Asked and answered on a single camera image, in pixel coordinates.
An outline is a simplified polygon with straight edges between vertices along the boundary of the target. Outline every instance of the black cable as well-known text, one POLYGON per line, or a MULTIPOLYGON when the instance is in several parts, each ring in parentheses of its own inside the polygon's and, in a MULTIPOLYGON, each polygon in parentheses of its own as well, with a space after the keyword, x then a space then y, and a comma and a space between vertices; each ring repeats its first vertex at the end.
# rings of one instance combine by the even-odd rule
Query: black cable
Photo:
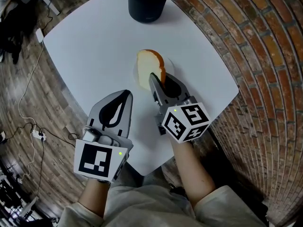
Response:
POLYGON ((69 140, 79 140, 80 138, 79 138, 79 135, 78 135, 78 134, 76 134, 76 133, 70 133, 70 134, 68 135, 68 139, 69 139, 69 140), (77 136, 77 138, 70 138, 71 135, 75 135, 75 136, 77 136))
POLYGON ((49 16, 49 12, 50 12, 50 10, 49 10, 49 5, 51 5, 51 3, 52 3, 52 0, 50 0, 49 4, 47 5, 47 9, 48 9, 47 17, 50 18, 51 20, 49 20, 49 21, 46 23, 46 25, 44 26, 44 28, 42 29, 43 34, 44 34, 44 29, 45 29, 45 28, 48 26, 48 24, 53 20, 53 17, 52 17, 52 16, 49 16))
POLYGON ((33 127, 33 124, 32 124, 32 123, 30 123, 30 122, 29 122, 29 123, 26 123, 25 125, 23 125, 23 127, 17 127, 17 129, 16 129, 16 131, 13 133, 13 135, 12 135, 11 137, 9 137, 9 138, 6 138, 6 139, 9 140, 9 139, 13 138, 19 129, 24 129, 25 126, 27 126, 28 124, 31 124, 32 127, 33 127))
POLYGON ((58 138, 58 139, 60 139, 60 140, 64 141, 65 143, 70 144, 70 145, 72 145, 72 146, 74 146, 74 147, 75 147, 75 145, 71 144, 70 142, 67 142, 67 141, 65 141, 65 140, 61 139, 60 137, 58 137, 58 136, 54 135, 53 133, 51 133, 51 132, 50 132, 50 131, 49 131, 47 128, 40 128, 39 132, 40 132, 40 133, 43 133, 43 132, 42 132, 42 130, 46 130, 47 132, 49 132, 51 135, 55 136, 56 138, 58 138))
POLYGON ((41 138, 41 142, 42 142, 42 147, 43 147, 43 151, 42 151, 42 157, 41 157, 41 166, 40 166, 40 179, 39 179, 39 185, 38 185, 38 190, 37 190, 37 196, 39 194, 39 190, 40 190, 40 185, 41 185, 41 179, 42 179, 42 165, 43 165, 43 159, 44 159, 44 144, 43 144, 43 137, 41 138))
MULTIPOLYGON (((33 127, 34 127, 34 126, 37 126, 37 127, 39 128, 39 132, 40 132, 40 133, 42 133, 42 129, 44 129, 44 130, 48 131, 51 135, 53 135, 53 136, 55 136, 56 138, 58 138, 59 140, 62 140, 63 142, 65 142, 65 143, 67 143, 67 144, 70 144, 70 145, 72 145, 72 146, 75 147, 74 144, 71 144, 71 143, 69 143, 69 142, 67 142, 67 141, 65 141, 65 140, 63 140, 63 139, 61 139, 60 137, 58 137, 58 136, 56 136, 55 134, 51 133, 47 128, 40 128, 39 125, 30 123, 30 122, 24 124, 23 127, 17 127, 17 129, 15 130, 15 132, 13 133, 13 135, 12 135, 11 137, 5 139, 5 140, 8 141, 9 139, 15 137, 17 131, 18 131, 19 129, 24 129, 28 124, 30 124, 30 125, 32 126, 30 133, 32 133, 33 127)), ((77 136, 77 139, 79 139, 78 134, 76 134, 76 133, 70 133, 70 134, 68 135, 69 140, 75 140, 75 139, 71 139, 71 138, 70 138, 71 135, 76 135, 76 136, 77 136)))

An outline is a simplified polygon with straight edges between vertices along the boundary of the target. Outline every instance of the chair leg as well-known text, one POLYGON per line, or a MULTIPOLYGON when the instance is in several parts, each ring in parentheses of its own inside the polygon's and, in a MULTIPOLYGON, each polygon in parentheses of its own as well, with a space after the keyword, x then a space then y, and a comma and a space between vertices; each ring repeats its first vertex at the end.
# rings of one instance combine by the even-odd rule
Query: chair leg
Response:
POLYGON ((49 6, 49 8, 55 13, 55 15, 58 15, 60 13, 50 0, 43 0, 43 1, 49 6))

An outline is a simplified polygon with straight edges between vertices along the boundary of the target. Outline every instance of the bread slice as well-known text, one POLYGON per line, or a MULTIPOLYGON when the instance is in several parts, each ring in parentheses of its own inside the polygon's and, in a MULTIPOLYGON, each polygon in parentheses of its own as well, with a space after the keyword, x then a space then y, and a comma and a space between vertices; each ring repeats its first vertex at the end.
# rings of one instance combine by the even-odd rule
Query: bread slice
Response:
POLYGON ((159 78, 164 85, 166 71, 164 68, 164 60, 162 56, 153 50, 141 50, 137 54, 137 67, 139 75, 139 84, 141 87, 151 90, 149 78, 151 73, 159 78))

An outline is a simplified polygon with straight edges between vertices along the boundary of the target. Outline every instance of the power strip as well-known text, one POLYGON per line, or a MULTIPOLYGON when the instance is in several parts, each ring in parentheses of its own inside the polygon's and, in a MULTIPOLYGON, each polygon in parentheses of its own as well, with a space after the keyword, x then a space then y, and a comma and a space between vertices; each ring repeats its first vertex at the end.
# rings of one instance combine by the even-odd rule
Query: power strip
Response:
POLYGON ((41 43, 44 39, 44 36, 43 36, 42 30, 40 28, 38 28, 36 30, 36 36, 37 36, 38 42, 41 43))
POLYGON ((40 133, 39 131, 33 131, 32 134, 33 134, 33 137, 35 137, 39 140, 41 140, 43 138, 43 141, 46 141, 46 135, 45 134, 40 133))

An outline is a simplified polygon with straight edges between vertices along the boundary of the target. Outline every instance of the fiducial marker cube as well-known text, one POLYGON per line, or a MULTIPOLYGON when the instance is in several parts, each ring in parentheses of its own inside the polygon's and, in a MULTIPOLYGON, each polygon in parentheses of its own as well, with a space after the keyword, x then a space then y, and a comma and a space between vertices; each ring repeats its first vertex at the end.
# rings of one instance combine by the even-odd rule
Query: fiducial marker cube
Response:
POLYGON ((162 126, 178 142, 199 138, 211 119, 202 103, 169 107, 162 126))
POLYGON ((77 140, 74 173, 97 180, 114 182, 128 156, 127 148, 77 140))

